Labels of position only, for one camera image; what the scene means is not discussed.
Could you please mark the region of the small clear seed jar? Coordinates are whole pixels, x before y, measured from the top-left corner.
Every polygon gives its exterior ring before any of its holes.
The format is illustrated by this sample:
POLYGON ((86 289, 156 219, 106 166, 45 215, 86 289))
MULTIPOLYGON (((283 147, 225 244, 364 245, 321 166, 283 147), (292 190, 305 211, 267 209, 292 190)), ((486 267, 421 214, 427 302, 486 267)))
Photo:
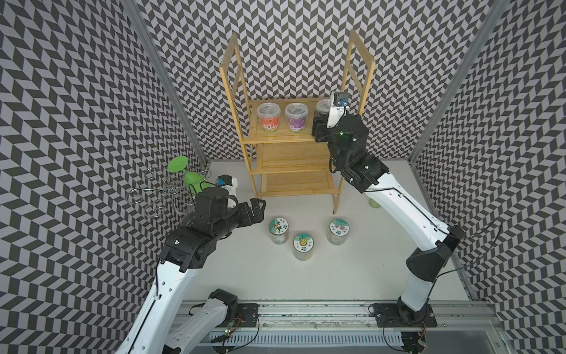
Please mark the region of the small clear seed jar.
POLYGON ((318 101, 315 110, 319 115, 328 116, 332 106, 332 101, 330 99, 318 101))

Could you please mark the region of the small purple seed jar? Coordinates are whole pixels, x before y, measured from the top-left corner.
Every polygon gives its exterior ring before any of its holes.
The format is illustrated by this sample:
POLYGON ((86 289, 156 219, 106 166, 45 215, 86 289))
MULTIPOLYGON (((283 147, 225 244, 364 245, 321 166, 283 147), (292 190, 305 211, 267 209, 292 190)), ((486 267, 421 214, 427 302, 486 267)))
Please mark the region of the small purple seed jar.
POLYGON ((287 118, 288 128, 293 132, 301 132, 305 129, 306 119, 309 114, 308 107, 303 103, 291 103, 284 111, 287 118))

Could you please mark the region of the carrot seed container red label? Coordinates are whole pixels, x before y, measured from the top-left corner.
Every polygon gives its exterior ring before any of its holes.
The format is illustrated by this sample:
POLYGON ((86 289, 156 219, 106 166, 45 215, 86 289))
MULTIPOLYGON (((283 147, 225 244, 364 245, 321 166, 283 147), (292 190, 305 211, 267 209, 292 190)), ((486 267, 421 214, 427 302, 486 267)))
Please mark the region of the carrot seed container red label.
POLYGON ((270 238, 278 245, 287 242, 287 233, 289 231, 289 223, 285 218, 277 217, 274 218, 269 224, 270 238))

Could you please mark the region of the red tomato seed container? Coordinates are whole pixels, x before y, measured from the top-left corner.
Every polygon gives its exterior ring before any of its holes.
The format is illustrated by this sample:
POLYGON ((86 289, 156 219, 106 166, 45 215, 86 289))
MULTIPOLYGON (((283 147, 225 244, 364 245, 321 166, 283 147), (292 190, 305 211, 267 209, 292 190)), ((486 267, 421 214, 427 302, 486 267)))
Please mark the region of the red tomato seed container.
POLYGON ((274 132, 279 127, 280 107, 275 103, 262 103, 258 106, 257 116, 262 130, 268 133, 274 132))

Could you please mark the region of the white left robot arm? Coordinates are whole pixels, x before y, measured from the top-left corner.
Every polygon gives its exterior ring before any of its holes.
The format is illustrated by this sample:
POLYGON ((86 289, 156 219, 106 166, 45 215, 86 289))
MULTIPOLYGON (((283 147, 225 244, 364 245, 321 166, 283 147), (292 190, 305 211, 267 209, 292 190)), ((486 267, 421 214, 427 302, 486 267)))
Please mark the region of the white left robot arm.
POLYGON ((150 292, 118 353, 191 353, 213 329, 234 319, 237 296, 218 289, 181 327, 171 328, 191 283, 218 242, 265 218, 266 201, 239 202, 235 190, 233 184, 202 190, 188 221, 168 234, 150 292))

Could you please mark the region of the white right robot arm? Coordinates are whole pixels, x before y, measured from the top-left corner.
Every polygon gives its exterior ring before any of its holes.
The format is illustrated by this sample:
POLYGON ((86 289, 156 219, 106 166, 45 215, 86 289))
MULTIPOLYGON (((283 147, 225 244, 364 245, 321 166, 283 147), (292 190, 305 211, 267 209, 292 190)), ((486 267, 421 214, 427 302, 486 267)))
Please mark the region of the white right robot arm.
POLYGON ((406 261, 409 276, 394 306, 393 320, 402 326, 423 322, 433 286, 464 237, 463 230, 428 212, 387 166, 367 151, 368 128, 360 115, 348 114, 337 122, 315 117, 312 136, 327 145, 331 173, 339 173, 358 192, 377 202, 417 245, 406 261))

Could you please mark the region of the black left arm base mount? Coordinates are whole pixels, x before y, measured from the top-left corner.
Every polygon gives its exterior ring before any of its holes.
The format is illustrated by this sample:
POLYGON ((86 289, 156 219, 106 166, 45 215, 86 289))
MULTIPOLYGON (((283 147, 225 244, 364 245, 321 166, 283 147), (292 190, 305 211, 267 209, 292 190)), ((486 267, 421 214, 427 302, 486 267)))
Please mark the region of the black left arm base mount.
POLYGON ((255 302, 239 303, 237 310, 234 314, 229 316, 217 329, 227 327, 230 321, 233 321, 234 326, 239 328, 257 327, 258 319, 256 318, 259 312, 259 304, 255 302))

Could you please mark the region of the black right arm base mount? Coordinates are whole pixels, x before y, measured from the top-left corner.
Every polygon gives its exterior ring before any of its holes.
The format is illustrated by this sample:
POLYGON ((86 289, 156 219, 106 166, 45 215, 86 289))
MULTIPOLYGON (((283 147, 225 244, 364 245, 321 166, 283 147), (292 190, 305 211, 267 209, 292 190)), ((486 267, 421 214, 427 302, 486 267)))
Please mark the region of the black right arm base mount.
POLYGON ((375 302, 368 306, 377 327, 435 328, 438 326, 433 308, 426 302, 421 310, 414 311, 400 298, 396 302, 375 302))

